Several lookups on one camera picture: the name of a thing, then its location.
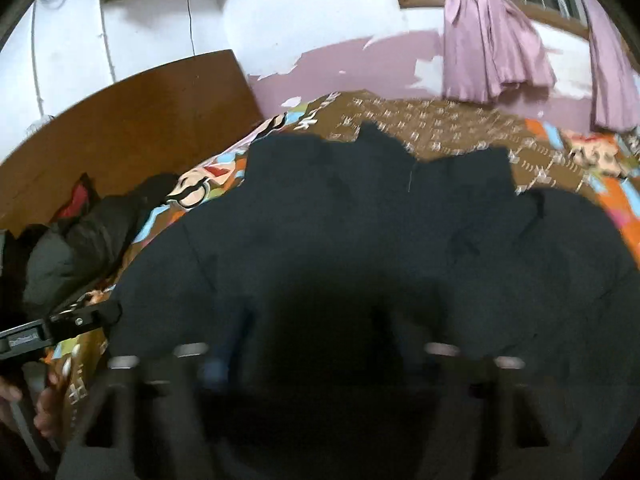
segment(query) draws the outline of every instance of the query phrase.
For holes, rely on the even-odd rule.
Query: hand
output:
[[[62,400],[64,395],[64,381],[55,373],[48,374],[49,386],[44,389],[36,403],[36,417],[33,423],[43,437],[56,436],[60,430],[62,416]],[[22,392],[16,386],[0,377],[0,423],[5,424],[11,430],[17,431],[14,418],[11,414],[9,402],[20,400]]]

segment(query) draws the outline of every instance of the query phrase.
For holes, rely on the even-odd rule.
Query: pink wall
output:
[[[389,99],[440,96],[442,75],[437,72],[442,66],[437,57],[442,56],[443,49],[437,30],[408,32],[369,43],[371,39],[345,41],[305,52],[286,74],[250,76],[249,83],[263,113],[266,116],[281,113],[287,109],[282,104],[291,98],[300,97],[307,102],[333,91],[367,89]],[[564,54],[558,49],[553,53]],[[427,74],[423,85],[418,85],[420,88],[415,87],[420,82],[416,75],[417,60],[423,65],[433,64],[433,71]],[[558,92],[549,96],[521,89],[504,94],[498,106],[509,113],[562,128],[590,130],[590,97],[577,98]]]

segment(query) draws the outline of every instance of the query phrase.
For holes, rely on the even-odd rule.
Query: peeling paint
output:
[[[260,81],[266,77],[269,77],[270,75],[274,75],[274,74],[279,74],[279,75],[287,75],[290,74],[291,72],[293,72],[296,67],[298,66],[298,61],[300,60],[300,58],[296,58],[295,60],[291,60],[291,61],[284,61],[282,63],[282,67],[277,68],[277,69],[271,69],[271,71],[267,74],[261,74],[261,75],[255,75],[255,76],[250,76],[250,77],[257,77],[257,80]]]
[[[302,97],[292,97],[291,99],[287,99],[280,106],[283,108],[295,108],[302,102]]]
[[[590,58],[553,47],[548,54],[558,78],[553,91],[524,87],[505,92],[497,107],[522,117],[544,117],[576,132],[590,131]],[[440,97],[442,56],[442,36],[436,30],[372,36],[305,52],[289,73],[250,76],[249,84],[265,116],[286,110],[292,95],[309,102],[335,91],[367,89],[391,99]]]
[[[334,91],[366,88],[386,98],[434,97],[424,88],[411,88],[416,60],[442,56],[441,35],[435,30],[408,32],[370,42],[372,37],[345,41],[305,52],[288,74],[249,77],[265,116],[282,113],[281,103],[292,95],[303,102]]]

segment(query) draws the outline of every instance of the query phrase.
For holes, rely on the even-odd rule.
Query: bed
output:
[[[100,196],[122,194],[148,176],[185,172],[261,121],[230,50],[125,79],[46,124],[0,164],[0,228],[18,235],[46,224],[85,172]],[[16,478],[37,478],[20,444],[0,428],[0,462],[10,460]]]

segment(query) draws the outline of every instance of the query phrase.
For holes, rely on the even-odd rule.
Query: dark fabric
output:
[[[20,298],[28,256],[11,232],[0,230],[0,330],[25,321],[20,310]]]
[[[545,430],[597,478],[640,415],[639,283],[606,214],[568,192],[516,196],[506,150],[422,163],[372,125],[353,143],[279,135],[124,272],[110,348],[217,348],[242,304],[239,387],[403,384],[416,334],[517,356],[530,384],[562,391],[538,400]]]
[[[124,196],[107,196],[81,218],[52,224],[31,251],[22,309],[28,319],[46,316],[109,276],[153,208],[177,181],[153,176]]]
[[[2,480],[47,480],[37,468],[20,435],[0,424],[0,471]]]
[[[49,227],[43,224],[29,224],[25,227],[20,236],[18,236],[18,243],[22,247],[22,250],[25,251],[26,254],[31,254],[33,248],[38,243],[38,240],[42,238],[49,230]]]

